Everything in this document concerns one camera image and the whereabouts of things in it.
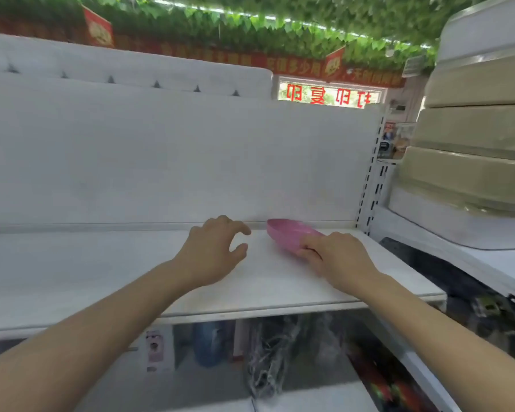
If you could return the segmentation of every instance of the red flag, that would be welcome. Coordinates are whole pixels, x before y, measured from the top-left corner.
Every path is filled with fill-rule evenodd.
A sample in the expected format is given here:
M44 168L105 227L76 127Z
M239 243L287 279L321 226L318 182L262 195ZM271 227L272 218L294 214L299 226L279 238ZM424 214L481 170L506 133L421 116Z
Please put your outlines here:
M342 72L342 58L345 53L345 46L326 55L324 58L324 68L322 71L322 79L325 81L333 81L337 79Z
M88 25L90 44L92 46L115 47L111 23L91 11L88 7L82 7L84 7L84 17Z

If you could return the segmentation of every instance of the green foliage ceiling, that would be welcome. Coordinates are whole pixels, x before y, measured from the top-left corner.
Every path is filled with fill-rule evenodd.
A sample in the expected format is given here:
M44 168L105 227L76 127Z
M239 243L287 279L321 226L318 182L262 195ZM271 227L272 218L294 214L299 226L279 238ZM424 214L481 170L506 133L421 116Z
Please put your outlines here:
M432 66L446 20L483 0L162 1L0 0L0 14L83 26L83 3L110 20L117 34L315 59L345 44L346 62L397 69L422 53ZM395 54L387 58L390 45Z

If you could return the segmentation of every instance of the pink scoop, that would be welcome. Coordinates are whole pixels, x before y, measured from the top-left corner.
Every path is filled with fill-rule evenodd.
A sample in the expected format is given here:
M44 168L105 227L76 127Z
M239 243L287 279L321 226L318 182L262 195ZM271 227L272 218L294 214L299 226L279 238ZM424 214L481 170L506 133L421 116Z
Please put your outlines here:
M299 241L303 235L324 235L302 222L285 218L267 220L267 233L280 247L294 254L301 249Z

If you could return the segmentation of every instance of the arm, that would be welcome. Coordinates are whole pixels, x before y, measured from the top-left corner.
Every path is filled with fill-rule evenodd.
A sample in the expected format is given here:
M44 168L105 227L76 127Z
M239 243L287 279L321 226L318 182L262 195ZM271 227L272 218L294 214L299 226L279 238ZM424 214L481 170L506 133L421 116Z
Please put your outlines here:
M319 275L363 300L410 342L463 411L515 411L512 357L380 273L352 235L307 236L302 245L300 256Z
M192 228L174 259L0 355L0 411L74 409L168 306L221 280L246 257L247 244L229 251L239 232L250 229L224 215Z

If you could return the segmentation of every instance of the led light strip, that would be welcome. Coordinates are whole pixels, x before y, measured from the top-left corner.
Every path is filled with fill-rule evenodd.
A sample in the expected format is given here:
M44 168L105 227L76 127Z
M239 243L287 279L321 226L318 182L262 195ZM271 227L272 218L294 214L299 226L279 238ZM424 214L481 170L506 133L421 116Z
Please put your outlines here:
M194 10L212 11L214 13L220 13L220 14L239 14L240 16L245 16L245 17L258 17L257 14L235 13L233 11L229 11L229 10L225 11L224 9L220 9L220 8L208 8L208 7L202 7L202 6L196 6L196 5L188 6L188 5L183 4L183 3L174 3L173 1L168 1L168 0L153 0L153 2L158 3L158 4L162 4L162 5L171 5L171 6L174 6L174 7L179 7L180 9L191 8L191 9L194 9ZM275 16L265 16L265 19L266 20L277 20L277 18ZM287 23L290 23L290 22L293 22L294 20L292 20L292 19L284 19L284 21L287 22ZM307 22L302 22L302 25L303 26L307 26L307 27L316 27L316 28L319 28L321 30L326 30L326 28L327 28L326 26L316 25L316 24L307 23ZM330 30L332 30L333 32L339 32L339 33L345 34L345 31L337 30L337 29L335 29L333 27L330 27ZM353 33L353 32L351 32L350 34L352 36L355 36L355 37L364 37L364 38L370 39L365 34L358 34L358 33ZM412 45L411 43L402 43L400 41L393 41L391 39L383 39L383 40L387 41L389 43L401 43L401 44L404 44L404 45L407 45L407 46L411 46ZM423 48L423 49L430 49L431 48L430 45L425 44L425 43L421 44L420 47Z

